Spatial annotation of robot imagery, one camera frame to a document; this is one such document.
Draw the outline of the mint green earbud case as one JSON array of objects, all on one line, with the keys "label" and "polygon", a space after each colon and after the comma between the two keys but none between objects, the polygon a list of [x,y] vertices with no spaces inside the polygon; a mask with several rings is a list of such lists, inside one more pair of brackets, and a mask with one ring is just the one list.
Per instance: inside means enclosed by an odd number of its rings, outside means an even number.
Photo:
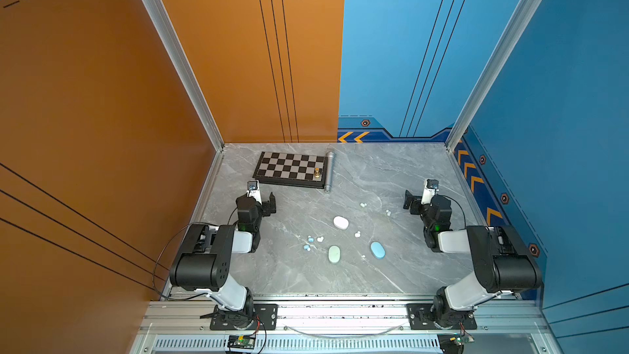
[{"label": "mint green earbud case", "polygon": [[337,245],[333,245],[329,248],[328,251],[328,259],[329,262],[332,264],[337,264],[340,262],[341,259],[341,249],[339,246]]}]

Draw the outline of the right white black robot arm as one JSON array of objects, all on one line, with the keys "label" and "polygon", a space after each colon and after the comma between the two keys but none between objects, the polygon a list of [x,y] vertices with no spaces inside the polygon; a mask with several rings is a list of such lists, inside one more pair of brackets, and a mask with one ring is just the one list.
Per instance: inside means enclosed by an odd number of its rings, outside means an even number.
[{"label": "right white black robot arm", "polygon": [[407,307],[412,329],[474,329],[473,313],[478,306],[505,293],[522,293],[542,286],[542,270],[516,229],[466,226],[453,230],[451,202],[430,188],[421,197],[405,192],[403,208],[421,218],[427,247],[433,252],[468,254],[473,262],[470,274],[437,290],[432,305]]}]

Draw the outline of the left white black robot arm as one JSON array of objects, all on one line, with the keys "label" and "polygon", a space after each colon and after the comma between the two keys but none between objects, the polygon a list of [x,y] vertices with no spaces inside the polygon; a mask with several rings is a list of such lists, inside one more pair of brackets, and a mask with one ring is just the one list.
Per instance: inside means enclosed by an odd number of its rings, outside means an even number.
[{"label": "left white black robot arm", "polygon": [[236,199],[238,219],[234,224],[214,226],[194,223],[189,226],[170,268],[174,287],[193,291],[212,299],[213,311],[200,316],[215,330],[246,330],[264,326],[271,308],[256,309],[250,288],[241,285],[230,273],[232,255],[257,251],[261,222],[277,212],[275,195],[260,202],[252,195]]}]

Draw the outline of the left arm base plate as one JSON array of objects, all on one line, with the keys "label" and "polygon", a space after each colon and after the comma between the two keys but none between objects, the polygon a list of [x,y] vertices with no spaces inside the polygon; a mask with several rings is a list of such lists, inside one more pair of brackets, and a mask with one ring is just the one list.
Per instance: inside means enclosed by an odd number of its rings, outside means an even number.
[{"label": "left arm base plate", "polygon": [[254,303],[242,311],[220,310],[217,306],[213,313],[206,315],[210,320],[211,330],[219,331],[254,331],[258,323],[263,330],[276,329],[278,321],[278,305],[270,303]]}]

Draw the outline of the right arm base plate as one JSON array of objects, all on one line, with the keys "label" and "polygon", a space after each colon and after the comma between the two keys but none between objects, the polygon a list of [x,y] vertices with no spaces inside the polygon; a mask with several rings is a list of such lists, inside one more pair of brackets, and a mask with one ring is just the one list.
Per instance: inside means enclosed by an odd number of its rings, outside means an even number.
[{"label": "right arm base plate", "polygon": [[433,304],[410,303],[406,305],[406,312],[412,330],[478,328],[471,311],[454,311],[447,306],[436,310]]}]

